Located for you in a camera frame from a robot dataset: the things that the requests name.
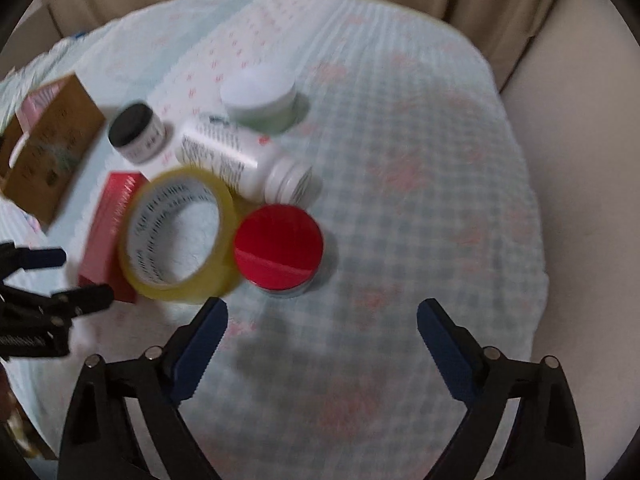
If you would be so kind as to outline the black lid small jar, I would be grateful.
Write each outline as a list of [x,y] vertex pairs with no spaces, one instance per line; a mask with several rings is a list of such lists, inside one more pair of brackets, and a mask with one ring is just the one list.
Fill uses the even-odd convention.
[[128,162],[141,165],[154,157],[166,140],[166,129],[148,104],[132,102],[112,120],[108,142]]

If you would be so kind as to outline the open cardboard box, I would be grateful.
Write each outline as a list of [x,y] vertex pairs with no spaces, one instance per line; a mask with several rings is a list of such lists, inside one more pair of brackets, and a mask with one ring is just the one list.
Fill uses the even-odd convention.
[[13,116],[1,137],[1,196],[50,226],[105,116],[74,73],[52,81],[53,99],[27,130]]

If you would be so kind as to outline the red small box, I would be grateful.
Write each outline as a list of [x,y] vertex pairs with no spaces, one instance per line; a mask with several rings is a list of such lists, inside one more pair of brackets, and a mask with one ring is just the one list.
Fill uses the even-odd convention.
[[130,203],[146,182],[148,180],[140,172],[108,174],[78,268],[80,286],[109,284],[115,300],[125,304],[134,304],[137,293],[120,267],[119,235]]

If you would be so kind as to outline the yellow tape roll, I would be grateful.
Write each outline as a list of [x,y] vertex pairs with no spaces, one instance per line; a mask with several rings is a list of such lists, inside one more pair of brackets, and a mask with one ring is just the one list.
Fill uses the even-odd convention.
[[231,255],[239,214],[227,185],[182,167],[145,183],[127,207],[118,255],[125,278],[146,298],[197,304],[235,286]]

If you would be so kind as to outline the red lid jar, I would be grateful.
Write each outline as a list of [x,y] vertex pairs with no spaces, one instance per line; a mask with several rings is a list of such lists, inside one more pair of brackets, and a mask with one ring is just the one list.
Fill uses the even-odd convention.
[[322,263],[324,238],[318,223],[303,209],[266,205],[240,223],[232,249],[243,278],[266,292],[283,294],[314,279]]

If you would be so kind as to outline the checkered floral bedsheet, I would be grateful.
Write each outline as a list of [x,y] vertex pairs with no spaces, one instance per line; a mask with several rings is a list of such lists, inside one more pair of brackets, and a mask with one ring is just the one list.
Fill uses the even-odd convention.
[[60,41],[1,83],[74,73],[105,114],[222,114],[239,68],[295,74],[279,143],[314,170],[326,264],[304,292],[242,283],[181,411],[226,479],[421,479],[462,419],[416,328],[436,298],[525,360],[547,301],[540,220],[494,77],[450,26],[376,0],[172,0]]

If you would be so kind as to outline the white supplement bottle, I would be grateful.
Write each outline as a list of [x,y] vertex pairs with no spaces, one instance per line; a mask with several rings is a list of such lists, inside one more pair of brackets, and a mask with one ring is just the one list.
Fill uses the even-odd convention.
[[297,205],[311,179],[311,166],[270,136],[211,114],[191,117],[178,128],[176,159],[211,172],[255,204]]

